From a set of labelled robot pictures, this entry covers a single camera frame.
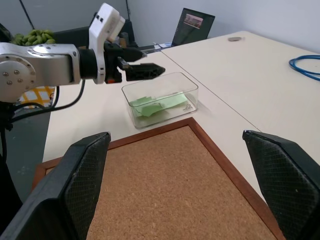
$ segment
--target green banana bunch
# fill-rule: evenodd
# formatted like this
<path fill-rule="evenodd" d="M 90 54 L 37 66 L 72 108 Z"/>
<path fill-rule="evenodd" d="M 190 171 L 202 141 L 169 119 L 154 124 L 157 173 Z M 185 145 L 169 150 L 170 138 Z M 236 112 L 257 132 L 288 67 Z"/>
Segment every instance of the green banana bunch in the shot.
<path fill-rule="evenodd" d="M 28 35 L 18 33 L 11 41 L 12 44 L 20 46 L 33 46 L 38 44 L 55 44 L 54 33 L 50 30 L 32 30 Z"/>

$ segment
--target gray floor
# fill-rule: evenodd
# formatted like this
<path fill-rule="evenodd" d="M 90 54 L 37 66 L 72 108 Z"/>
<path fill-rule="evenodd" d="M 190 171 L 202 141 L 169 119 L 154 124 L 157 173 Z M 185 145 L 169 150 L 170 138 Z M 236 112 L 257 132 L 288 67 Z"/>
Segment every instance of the gray floor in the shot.
<path fill-rule="evenodd" d="M 31 192 L 36 165 L 42 162 L 44 156 L 49 120 L 50 113 L 29 117 L 15 122 L 13 129 L 6 131 L 6 162 L 23 202 Z"/>

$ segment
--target yellow object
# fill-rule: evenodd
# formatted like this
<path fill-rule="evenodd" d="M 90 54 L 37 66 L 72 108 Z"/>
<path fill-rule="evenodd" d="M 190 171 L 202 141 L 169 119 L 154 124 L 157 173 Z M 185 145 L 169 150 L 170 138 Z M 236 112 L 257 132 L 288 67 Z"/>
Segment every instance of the yellow object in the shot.
<path fill-rule="evenodd" d="M 37 103 L 45 107 L 49 107 L 52 103 L 55 94 L 55 87 L 52 86 L 41 86 L 34 88 L 30 91 L 25 92 L 20 97 L 20 102 L 25 103 Z"/>

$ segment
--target cork board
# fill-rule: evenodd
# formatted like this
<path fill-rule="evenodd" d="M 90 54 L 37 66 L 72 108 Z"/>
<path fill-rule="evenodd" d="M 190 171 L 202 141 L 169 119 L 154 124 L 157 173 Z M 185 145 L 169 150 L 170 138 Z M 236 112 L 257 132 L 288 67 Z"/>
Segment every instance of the cork board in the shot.
<path fill-rule="evenodd" d="M 143 134 L 110 144 L 87 240 L 284 239 L 264 201 L 193 118 Z"/>

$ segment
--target laptop screen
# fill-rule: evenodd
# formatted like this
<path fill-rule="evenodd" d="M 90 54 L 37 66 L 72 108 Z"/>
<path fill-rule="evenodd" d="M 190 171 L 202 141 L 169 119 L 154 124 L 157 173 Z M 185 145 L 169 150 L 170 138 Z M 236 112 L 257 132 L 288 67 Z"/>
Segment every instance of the laptop screen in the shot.
<path fill-rule="evenodd" d="M 207 39 L 214 20 L 215 16 L 184 8 L 172 40 L 172 46 Z"/>

